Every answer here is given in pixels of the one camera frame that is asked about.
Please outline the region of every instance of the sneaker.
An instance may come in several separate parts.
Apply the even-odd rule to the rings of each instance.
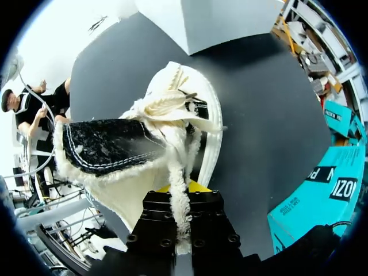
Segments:
[[[177,254],[185,254],[190,252],[191,219],[186,190],[202,132],[208,134],[198,182],[207,186],[222,128],[220,104],[210,83],[198,71],[170,62],[153,77],[145,97],[119,119],[58,123],[55,159],[62,177],[82,182],[130,232],[147,192],[170,184]]]

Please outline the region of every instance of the shoe sole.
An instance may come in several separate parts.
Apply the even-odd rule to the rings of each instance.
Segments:
[[[170,68],[170,70],[172,68],[175,68],[174,65],[176,65],[176,68],[180,66],[180,64],[174,62],[170,62],[169,65],[170,66],[168,67]],[[147,87],[146,94],[148,94],[149,91],[152,90],[152,87],[156,85],[164,75],[167,74],[166,70],[168,69],[168,67],[161,69],[154,75],[154,77],[152,78],[151,82]],[[188,75],[189,78],[194,77],[197,79],[201,79],[204,82],[206,89],[203,89],[205,91],[195,91],[197,93],[196,98],[203,100],[207,103],[208,120],[213,122],[220,128],[222,128],[223,115],[221,112],[220,101],[210,82],[199,71],[184,65],[181,65],[181,67],[183,69],[184,75]],[[204,187],[208,187],[212,173],[216,166],[217,159],[219,158],[220,154],[222,139],[223,139],[222,131],[219,133],[207,133],[206,148],[203,155],[202,165],[197,181]]]

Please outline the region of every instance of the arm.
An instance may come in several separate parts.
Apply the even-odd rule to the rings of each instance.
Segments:
[[[28,137],[32,137],[35,134],[36,129],[39,127],[40,120],[47,115],[47,109],[46,108],[40,108],[37,112],[36,116],[34,117],[34,120],[32,122],[32,125],[28,124],[27,122],[22,122],[18,129]]]
[[[37,94],[42,94],[43,92],[46,91],[46,81],[43,80],[41,83],[40,83],[40,86],[31,86],[30,87],[35,93]]]
[[[23,122],[18,126],[18,129],[28,137],[32,137],[35,134],[36,129],[39,127],[40,119],[34,118],[32,125],[27,122]]]

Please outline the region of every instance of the yellow part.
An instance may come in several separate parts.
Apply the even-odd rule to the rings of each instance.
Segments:
[[[292,49],[292,54],[293,54],[293,56],[295,56],[294,44],[293,44],[292,37],[290,36],[289,27],[288,27],[288,25],[286,24],[285,19],[283,18],[283,16],[280,16],[280,18],[281,18],[281,21],[282,21],[283,26],[285,27],[285,33],[286,33],[286,34],[287,34],[287,36],[288,36],[289,44],[290,44],[290,47],[291,47],[291,49]]]
[[[157,190],[157,192],[166,193],[168,191],[168,188],[170,188],[170,185],[167,185]],[[211,191],[211,190],[207,189],[206,187],[203,187],[202,185],[198,184],[196,181],[191,180],[189,183],[189,193],[194,193],[195,191]]]

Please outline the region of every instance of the black table surface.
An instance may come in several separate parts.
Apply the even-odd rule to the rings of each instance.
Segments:
[[[272,256],[268,212],[299,187],[331,143],[306,74],[271,34],[187,56],[135,14],[104,31],[76,59],[72,119],[121,116],[144,97],[151,78],[169,61],[197,69],[217,91],[228,129],[209,188],[224,197],[243,255]],[[125,236],[126,229],[114,228]]]

